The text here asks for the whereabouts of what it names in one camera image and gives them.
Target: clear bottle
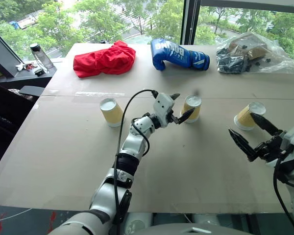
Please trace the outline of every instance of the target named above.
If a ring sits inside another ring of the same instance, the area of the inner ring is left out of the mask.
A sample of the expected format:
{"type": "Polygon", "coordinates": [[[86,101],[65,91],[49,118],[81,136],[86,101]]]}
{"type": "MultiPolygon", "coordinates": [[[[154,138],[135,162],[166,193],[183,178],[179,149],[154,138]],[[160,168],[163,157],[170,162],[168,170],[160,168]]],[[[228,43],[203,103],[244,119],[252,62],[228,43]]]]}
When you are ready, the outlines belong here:
{"type": "Polygon", "coordinates": [[[33,43],[30,46],[31,52],[33,53],[35,59],[39,59],[40,62],[46,67],[46,69],[51,69],[54,65],[49,59],[49,57],[45,54],[45,52],[41,49],[38,43],[33,43]]]}

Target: cup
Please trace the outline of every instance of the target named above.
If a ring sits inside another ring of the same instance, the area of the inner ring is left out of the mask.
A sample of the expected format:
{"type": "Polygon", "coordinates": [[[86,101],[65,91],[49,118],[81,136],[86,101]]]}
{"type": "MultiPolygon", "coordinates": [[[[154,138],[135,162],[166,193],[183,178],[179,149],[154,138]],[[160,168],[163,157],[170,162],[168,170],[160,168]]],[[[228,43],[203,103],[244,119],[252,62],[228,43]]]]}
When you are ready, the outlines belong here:
{"type": "Polygon", "coordinates": [[[252,130],[256,123],[250,113],[263,115],[266,113],[266,107],[260,102],[251,102],[234,117],[234,123],[242,130],[252,130]]]}
{"type": "Polygon", "coordinates": [[[100,102],[100,109],[109,126],[120,126],[123,111],[114,98],[106,98],[100,102]]]}
{"type": "Polygon", "coordinates": [[[192,123],[197,121],[199,118],[199,111],[201,107],[201,98],[197,95],[189,95],[185,98],[183,108],[181,110],[180,116],[186,111],[195,108],[192,115],[185,121],[186,123],[192,123]]]}

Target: window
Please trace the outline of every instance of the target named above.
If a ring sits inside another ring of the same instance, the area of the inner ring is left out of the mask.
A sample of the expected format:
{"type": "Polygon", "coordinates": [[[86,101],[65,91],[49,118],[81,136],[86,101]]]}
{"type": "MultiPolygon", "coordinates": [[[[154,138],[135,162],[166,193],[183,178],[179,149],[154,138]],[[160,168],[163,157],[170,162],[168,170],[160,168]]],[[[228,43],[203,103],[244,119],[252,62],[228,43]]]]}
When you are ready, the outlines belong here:
{"type": "Polygon", "coordinates": [[[229,38],[256,32],[280,46],[294,59],[294,13],[201,6],[194,44],[216,44],[216,38],[229,38]]]}
{"type": "Polygon", "coordinates": [[[183,0],[3,0],[0,36],[24,61],[39,43],[50,58],[74,43],[148,44],[163,37],[179,43],[183,0]]]}

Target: boxing glove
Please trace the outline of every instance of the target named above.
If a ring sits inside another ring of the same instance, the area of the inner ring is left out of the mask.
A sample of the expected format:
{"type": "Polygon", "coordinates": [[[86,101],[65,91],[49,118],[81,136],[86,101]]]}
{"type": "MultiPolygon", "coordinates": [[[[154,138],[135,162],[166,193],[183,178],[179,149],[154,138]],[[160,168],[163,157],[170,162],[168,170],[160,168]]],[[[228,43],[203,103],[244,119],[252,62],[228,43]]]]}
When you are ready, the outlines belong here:
{"type": "Polygon", "coordinates": [[[193,67],[199,70],[209,68],[210,58],[199,51],[186,50],[176,43],[166,39],[154,39],[151,41],[152,63],[157,70],[166,68],[164,60],[183,66],[185,68],[193,67]]]}

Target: plastic bag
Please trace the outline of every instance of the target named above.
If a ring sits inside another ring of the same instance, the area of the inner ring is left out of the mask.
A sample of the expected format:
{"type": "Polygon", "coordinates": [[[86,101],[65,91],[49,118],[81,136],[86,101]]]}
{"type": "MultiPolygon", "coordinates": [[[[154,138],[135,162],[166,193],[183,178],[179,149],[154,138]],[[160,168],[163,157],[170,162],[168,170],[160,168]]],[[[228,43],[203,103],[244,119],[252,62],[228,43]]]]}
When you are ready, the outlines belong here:
{"type": "Polygon", "coordinates": [[[223,73],[294,73],[294,60],[277,41],[247,32],[221,43],[217,67],[223,73]]]}

